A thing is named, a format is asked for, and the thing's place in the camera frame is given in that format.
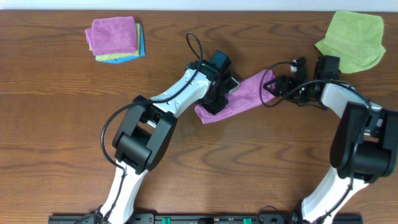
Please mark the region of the purple microfiber cloth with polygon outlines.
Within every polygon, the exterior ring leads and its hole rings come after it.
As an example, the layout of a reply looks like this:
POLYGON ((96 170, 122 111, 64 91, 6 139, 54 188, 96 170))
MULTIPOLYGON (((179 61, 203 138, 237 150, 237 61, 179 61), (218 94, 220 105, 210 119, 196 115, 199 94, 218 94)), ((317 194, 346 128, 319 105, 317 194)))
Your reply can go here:
POLYGON ((226 95, 228 104, 216 115, 207 112, 204 107, 196 105, 195 112, 203 124, 215 123, 236 114, 262 105, 260 98, 260 81, 266 70, 263 70, 240 82, 239 88, 226 95))

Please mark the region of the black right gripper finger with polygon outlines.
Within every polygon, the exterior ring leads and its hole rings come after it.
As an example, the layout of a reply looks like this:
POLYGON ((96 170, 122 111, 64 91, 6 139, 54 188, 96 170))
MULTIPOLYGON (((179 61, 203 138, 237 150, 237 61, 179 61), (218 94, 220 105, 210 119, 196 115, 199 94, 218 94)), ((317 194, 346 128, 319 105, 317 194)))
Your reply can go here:
POLYGON ((264 88, 277 88, 280 84, 280 78, 279 77, 274 77, 273 79, 264 82, 263 87, 264 88))
POLYGON ((266 91, 268 91, 270 94, 272 94, 274 97, 279 97, 280 96, 280 87, 278 86, 277 88, 264 88, 266 91))

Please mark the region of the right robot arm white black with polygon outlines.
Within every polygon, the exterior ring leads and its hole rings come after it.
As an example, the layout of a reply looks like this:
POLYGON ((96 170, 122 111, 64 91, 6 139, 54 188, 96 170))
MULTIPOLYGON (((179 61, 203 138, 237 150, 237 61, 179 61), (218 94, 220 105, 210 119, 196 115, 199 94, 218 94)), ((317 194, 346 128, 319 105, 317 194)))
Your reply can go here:
POLYGON ((305 58, 288 63, 293 77, 261 80, 259 91, 297 106, 332 110, 340 123, 330 148, 330 168, 316 189, 286 218, 287 223, 362 223, 360 215, 340 214, 357 192, 390 176, 397 162, 397 112, 366 98, 340 80, 340 58, 318 57, 313 80, 305 58))

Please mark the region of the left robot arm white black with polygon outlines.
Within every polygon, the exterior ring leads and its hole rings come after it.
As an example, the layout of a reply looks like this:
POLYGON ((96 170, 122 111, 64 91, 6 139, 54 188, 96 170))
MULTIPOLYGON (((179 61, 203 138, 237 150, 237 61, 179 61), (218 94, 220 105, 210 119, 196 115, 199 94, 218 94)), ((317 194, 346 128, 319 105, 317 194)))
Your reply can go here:
POLYGON ((150 99, 137 96, 122 108, 124 118, 112 140, 116 173, 106 202, 95 211, 95 223, 126 223, 146 174, 163 158, 178 117, 192 104, 212 115, 228 104, 226 94, 238 87, 229 57, 217 50, 209 60, 187 65, 183 77, 150 99))

